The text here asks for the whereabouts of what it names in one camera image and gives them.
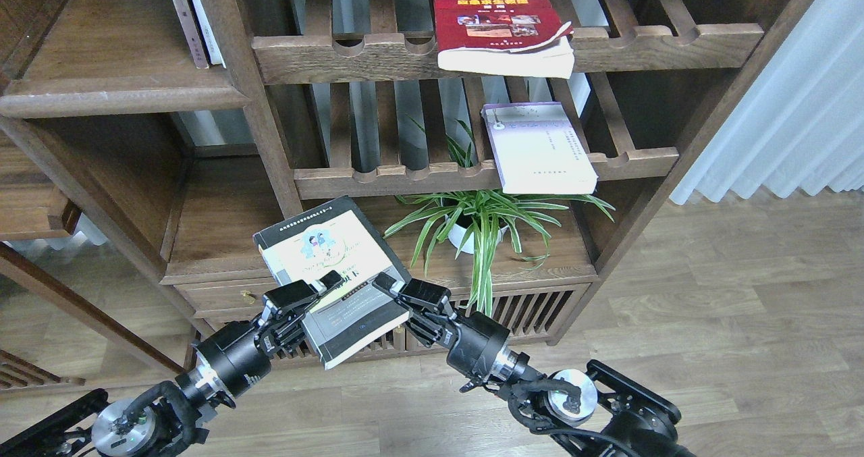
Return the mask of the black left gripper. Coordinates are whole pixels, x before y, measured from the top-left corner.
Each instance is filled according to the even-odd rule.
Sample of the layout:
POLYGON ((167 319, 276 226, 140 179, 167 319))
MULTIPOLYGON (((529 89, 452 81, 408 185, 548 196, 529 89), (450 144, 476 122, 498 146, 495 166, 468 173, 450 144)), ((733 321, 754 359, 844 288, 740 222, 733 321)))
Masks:
POLYGON ((235 400, 271 371, 275 356, 286 358, 305 339, 305 306, 338 288, 344 278, 330 271, 308 283, 299 279, 263 294, 265 310, 250 321, 232 321, 197 344, 200 362, 192 370, 192 399, 235 400))

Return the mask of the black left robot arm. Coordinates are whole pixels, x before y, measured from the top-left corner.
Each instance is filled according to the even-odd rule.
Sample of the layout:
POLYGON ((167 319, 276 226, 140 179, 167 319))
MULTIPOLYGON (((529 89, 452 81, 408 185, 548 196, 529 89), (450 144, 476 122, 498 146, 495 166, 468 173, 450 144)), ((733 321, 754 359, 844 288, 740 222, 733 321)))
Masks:
POLYGON ((176 456, 206 441, 219 405, 234 408, 304 337, 306 309, 342 285, 339 273, 263 294, 263 311, 231 322, 196 346, 198 365, 137 398, 109 402, 95 389, 2 444, 3 456, 176 456))

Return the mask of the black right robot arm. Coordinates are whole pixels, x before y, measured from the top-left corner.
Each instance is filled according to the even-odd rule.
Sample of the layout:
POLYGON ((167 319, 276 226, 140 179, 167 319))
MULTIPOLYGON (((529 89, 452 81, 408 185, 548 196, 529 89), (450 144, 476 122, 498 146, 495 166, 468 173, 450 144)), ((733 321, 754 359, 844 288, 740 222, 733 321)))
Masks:
POLYGON ((679 409, 598 360, 585 371, 544 374, 508 347, 509 330, 480 312, 463 315, 450 291, 380 273, 372 282, 408 309, 408 330, 424 346, 448 350, 447 363, 467 378, 462 392, 483 388, 503 399, 534 435, 574 456, 688 456, 678 443, 679 409))

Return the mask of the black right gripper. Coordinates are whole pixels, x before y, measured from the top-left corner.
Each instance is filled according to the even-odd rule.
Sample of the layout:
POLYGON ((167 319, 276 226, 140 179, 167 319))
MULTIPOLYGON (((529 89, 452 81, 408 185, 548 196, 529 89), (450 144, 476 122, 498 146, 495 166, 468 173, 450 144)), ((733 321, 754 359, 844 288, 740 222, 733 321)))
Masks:
POLYGON ((503 384, 514 374, 514 353, 508 348, 510 330, 484 313, 465 316, 450 305, 450 289, 423 279, 402 282, 381 272, 373 287, 402 306, 414 321, 414 337, 424 346, 448 350, 446 362, 467 379, 460 393, 503 384))

